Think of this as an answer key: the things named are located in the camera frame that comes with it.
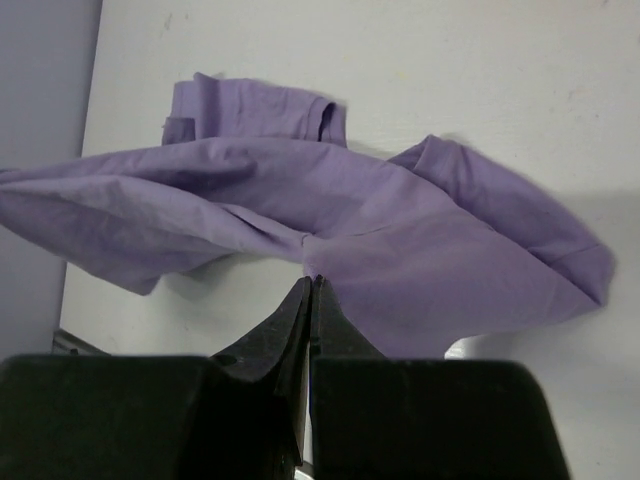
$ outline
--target shirt sleeve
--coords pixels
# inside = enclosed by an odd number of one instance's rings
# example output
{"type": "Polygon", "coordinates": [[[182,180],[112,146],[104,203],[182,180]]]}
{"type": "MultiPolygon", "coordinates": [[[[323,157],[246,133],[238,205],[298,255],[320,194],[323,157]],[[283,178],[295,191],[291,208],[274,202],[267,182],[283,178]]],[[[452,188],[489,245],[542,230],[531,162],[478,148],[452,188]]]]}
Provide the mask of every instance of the shirt sleeve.
{"type": "Polygon", "coordinates": [[[389,161],[435,184],[596,303],[605,302],[614,268],[611,252],[531,182],[468,147],[435,136],[389,161]]]}
{"type": "Polygon", "coordinates": [[[342,106],[306,90],[196,73],[193,81],[174,87],[163,145],[212,137],[271,137],[346,147],[345,115],[342,106]]]}

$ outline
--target white table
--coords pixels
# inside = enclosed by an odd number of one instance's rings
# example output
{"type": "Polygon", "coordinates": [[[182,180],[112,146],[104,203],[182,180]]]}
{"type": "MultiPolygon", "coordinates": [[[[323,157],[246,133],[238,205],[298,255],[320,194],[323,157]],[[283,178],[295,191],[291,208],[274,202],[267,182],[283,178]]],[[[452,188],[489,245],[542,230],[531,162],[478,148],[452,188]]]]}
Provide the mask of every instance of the white table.
{"type": "MultiPolygon", "coordinates": [[[[576,479],[637,478],[640,3],[105,0],[84,154],[159,144],[172,84],[196,70],[334,96],[350,147],[373,155],[428,132],[461,139],[582,216],[618,258],[611,305],[451,355],[525,363],[576,479]]],[[[236,257],[143,298],[70,267],[62,327],[113,353],[211,354],[300,274],[236,257]]]]}

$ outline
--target purple shirt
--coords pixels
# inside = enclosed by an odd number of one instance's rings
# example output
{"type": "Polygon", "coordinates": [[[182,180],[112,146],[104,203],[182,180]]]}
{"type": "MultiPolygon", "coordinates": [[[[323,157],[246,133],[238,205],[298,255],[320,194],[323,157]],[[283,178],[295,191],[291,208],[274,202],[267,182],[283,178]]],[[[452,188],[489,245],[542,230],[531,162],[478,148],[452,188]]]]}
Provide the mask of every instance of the purple shirt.
{"type": "Polygon", "coordinates": [[[433,136],[388,162],[351,152],[344,117],[303,90],[196,74],[163,146],[0,173],[0,223],[139,294],[233,252],[302,262],[395,357],[605,303],[611,253],[541,190],[433,136]]]}

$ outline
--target purple cloth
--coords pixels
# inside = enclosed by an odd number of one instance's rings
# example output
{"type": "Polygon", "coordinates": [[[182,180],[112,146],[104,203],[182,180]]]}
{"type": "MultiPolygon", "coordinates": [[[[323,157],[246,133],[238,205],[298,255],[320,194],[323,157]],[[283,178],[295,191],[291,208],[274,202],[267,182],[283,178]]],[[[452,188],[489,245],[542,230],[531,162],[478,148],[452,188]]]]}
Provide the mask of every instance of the purple cloth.
{"type": "Polygon", "coordinates": [[[606,300],[613,259],[517,175],[429,136],[389,162],[347,150],[314,94],[196,75],[164,146],[0,174],[0,223],[147,294],[233,252],[302,262],[383,353],[569,319],[606,300]]]}

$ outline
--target gray wall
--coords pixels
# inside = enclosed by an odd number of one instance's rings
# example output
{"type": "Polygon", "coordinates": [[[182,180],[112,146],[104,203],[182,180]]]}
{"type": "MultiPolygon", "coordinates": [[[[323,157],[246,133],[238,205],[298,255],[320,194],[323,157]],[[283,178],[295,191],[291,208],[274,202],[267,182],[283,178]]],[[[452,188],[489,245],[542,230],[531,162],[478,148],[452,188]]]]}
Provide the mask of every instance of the gray wall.
{"type": "MultiPolygon", "coordinates": [[[[0,169],[78,156],[101,0],[0,0],[0,169]]],[[[64,263],[0,227],[0,359],[51,348],[64,263]]]]}

